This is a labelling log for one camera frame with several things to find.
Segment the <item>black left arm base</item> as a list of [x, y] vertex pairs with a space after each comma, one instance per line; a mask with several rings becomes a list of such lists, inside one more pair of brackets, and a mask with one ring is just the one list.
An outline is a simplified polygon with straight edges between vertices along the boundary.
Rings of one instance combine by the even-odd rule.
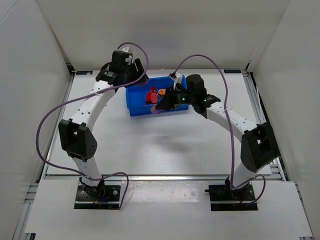
[[79, 184], [75, 194], [73, 208], [76, 210], [118, 210], [120, 207], [120, 184], [107, 184], [100, 195], [88, 194]]

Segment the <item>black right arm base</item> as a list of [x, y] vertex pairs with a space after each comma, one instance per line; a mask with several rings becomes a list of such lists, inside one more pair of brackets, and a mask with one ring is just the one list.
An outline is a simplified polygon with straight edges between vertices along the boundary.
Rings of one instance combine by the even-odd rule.
[[209, 185], [204, 190], [209, 194], [210, 209], [212, 212], [239, 212], [257, 211], [255, 192], [251, 183], [232, 191], [230, 186], [224, 184]]

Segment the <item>purple round lego piece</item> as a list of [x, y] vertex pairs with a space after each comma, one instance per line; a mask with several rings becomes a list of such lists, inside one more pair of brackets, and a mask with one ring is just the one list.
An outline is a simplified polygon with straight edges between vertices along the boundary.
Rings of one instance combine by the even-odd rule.
[[141, 81], [137, 84], [138, 87], [143, 87], [149, 83], [149, 80]]

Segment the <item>purple butterfly lego piece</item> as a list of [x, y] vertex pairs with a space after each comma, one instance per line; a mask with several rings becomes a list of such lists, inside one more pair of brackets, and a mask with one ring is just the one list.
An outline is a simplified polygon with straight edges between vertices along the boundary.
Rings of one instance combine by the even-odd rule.
[[154, 115], [157, 115], [157, 114], [162, 112], [162, 110], [161, 109], [157, 109], [155, 105], [151, 107], [150, 111]]

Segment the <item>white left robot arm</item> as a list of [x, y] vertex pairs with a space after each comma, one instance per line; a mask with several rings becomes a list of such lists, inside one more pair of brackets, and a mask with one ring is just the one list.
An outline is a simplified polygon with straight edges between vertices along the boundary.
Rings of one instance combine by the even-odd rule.
[[102, 186], [102, 175], [94, 155], [98, 143], [93, 136], [93, 127], [98, 116], [116, 94], [117, 86], [131, 84], [141, 77], [144, 68], [140, 59], [133, 58], [128, 47], [115, 50], [111, 62], [105, 64], [95, 78], [87, 97], [77, 112], [58, 124], [61, 148], [75, 162], [84, 175], [80, 178], [85, 188], [97, 192]]

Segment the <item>red green lego block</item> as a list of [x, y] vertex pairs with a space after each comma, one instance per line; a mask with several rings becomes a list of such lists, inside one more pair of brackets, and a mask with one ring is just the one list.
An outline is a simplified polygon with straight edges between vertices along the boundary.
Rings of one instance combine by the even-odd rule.
[[146, 105], [154, 105], [158, 103], [158, 94], [156, 92], [147, 92], [146, 98], [145, 98], [145, 104]]

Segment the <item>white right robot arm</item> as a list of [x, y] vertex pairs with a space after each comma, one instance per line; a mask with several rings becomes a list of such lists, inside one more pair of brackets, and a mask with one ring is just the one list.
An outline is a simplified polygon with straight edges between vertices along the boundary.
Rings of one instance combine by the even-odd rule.
[[163, 98], [152, 107], [152, 113], [191, 105], [196, 113], [229, 131], [231, 143], [238, 140], [241, 144], [239, 166], [235, 166], [236, 154], [231, 151], [231, 174], [226, 183], [232, 191], [243, 188], [255, 178], [256, 173], [280, 156], [270, 123], [258, 124], [228, 109], [218, 97], [207, 93], [199, 74], [187, 76], [186, 87], [181, 84], [180, 74], [171, 73], [169, 77], [174, 83], [166, 88]]

